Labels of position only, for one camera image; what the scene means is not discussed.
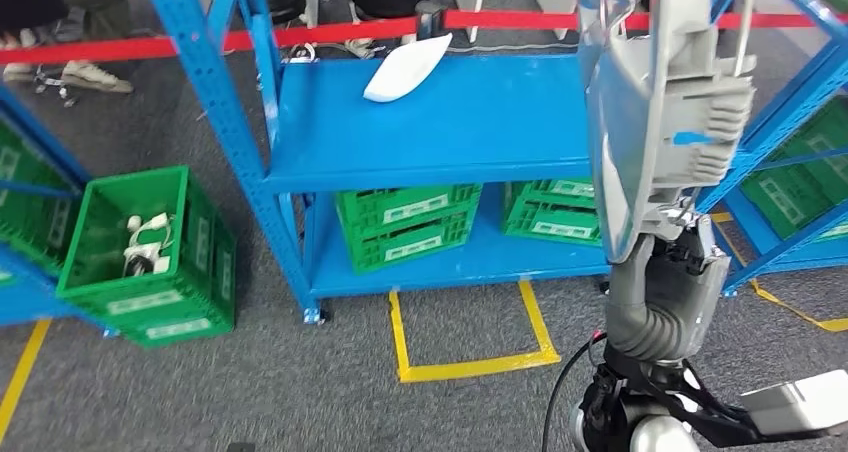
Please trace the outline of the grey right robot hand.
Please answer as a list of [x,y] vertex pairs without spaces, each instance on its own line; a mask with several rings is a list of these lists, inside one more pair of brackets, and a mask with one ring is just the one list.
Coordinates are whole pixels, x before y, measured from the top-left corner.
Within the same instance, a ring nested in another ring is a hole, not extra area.
[[677,362],[703,344],[731,258],[715,242],[711,217],[696,214],[673,241],[637,239],[611,270],[607,344],[643,362]]

